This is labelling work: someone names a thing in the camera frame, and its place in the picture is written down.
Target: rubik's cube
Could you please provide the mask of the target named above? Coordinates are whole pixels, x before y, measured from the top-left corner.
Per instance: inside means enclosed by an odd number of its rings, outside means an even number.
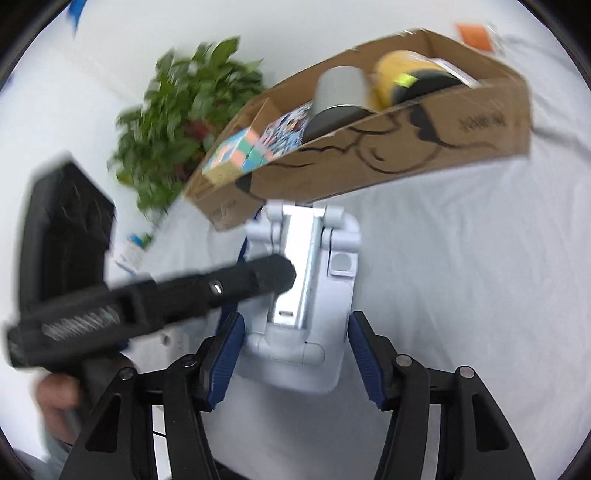
[[[245,128],[223,142],[203,167],[214,185],[230,183],[270,162],[273,156],[252,128]]]

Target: orange sticky note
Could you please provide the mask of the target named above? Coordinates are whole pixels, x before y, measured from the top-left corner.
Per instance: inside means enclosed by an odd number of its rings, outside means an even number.
[[[456,28],[466,45],[478,50],[493,51],[491,38],[484,25],[458,23]]]

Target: green leaves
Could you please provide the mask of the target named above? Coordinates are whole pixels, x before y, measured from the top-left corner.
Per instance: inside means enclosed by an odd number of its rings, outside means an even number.
[[[117,117],[117,125],[125,125],[131,123],[133,121],[139,120],[142,116],[142,109],[140,108],[132,108],[129,110],[124,110],[119,114]]]
[[[221,42],[212,52],[212,56],[209,59],[213,67],[219,67],[228,61],[230,55],[236,53],[238,50],[238,44],[240,37],[228,38]]]
[[[161,73],[167,74],[174,61],[174,50],[169,50],[156,62],[156,70]]]
[[[108,164],[120,183],[137,191],[138,209],[146,215],[166,211],[217,135],[264,90],[260,60],[230,60],[238,45],[233,37],[213,49],[201,43],[192,57],[166,52],[144,106],[119,115],[118,149]]]
[[[258,70],[258,67],[261,66],[261,62],[262,60],[255,60],[245,63],[244,68],[246,70],[246,73],[248,74],[254,72],[255,70]]]

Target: white plastic mount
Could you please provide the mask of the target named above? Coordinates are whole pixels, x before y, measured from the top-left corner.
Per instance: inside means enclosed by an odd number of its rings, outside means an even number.
[[[246,224],[247,258],[279,252],[294,264],[293,288],[239,305],[246,341],[236,372],[306,393],[339,380],[361,233],[341,207],[269,201]]]

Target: black marker drawing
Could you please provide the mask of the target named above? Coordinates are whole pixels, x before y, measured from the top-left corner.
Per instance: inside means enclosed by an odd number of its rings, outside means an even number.
[[[408,121],[410,125],[418,129],[415,133],[416,138],[421,142],[432,144],[433,150],[430,151],[424,158],[416,162],[414,165],[411,165],[407,168],[404,168],[402,170],[386,170],[380,165],[386,164],[392,159],[384,158],[383,154],[380,155],[377,149],[374,147],[363,149],[361,146],[361,142],[366,138],[373,137],[376,135],[390,135],[396,133],[402,128],[402,125],[398,117],[402,113],[408,111],[410,111],[410,113],[408,114]],[[337,145],[326,145],[324,147],[304,147],[301,148],[299,151],[315,151],[318,153],[323,153],[329,150],[336,150],[342,153],[343,155],[347,154],[349,151],[354,151],[359,161],[367,167],[371,168],[372,170],[386,175],[400,175],[403,173],[410,173],[425,167],[433,160],[435,160],[445,148],[449,148],[451,150],[467,150],[470,148],[491,148],[493,150],[497,150],[497,148],[489,142],[472,142],[465,145],[454,145],[443,141],[439,137],[439,134],[437,133],[435,125],[429,117],[429,114],[420,104],[412,105],[409,107],[409,109],[397,110],[396,112],[386,113],[385,116],[392,123],[392,127],[388,128],[387,130],[371,131],[362,130],[357,127],[348,127],[347,130],[355,133],[356,137],[349,145],[345,147],[339,147]],[[393,147],[391,151],[393,152],[393,155],[396,155],[395,147]],[[307,163],[303,165],[286,165],[283,163],[273,162],[270,163],[268,167],[276,166],[282,168],[305,168],[313,164],[314,163]],[[265,199],[258,197],[257,195],[252,193],[252,174],[248,174],[244,177],[237,179],[236,186],[253,199],[261,202],[266,201]]]

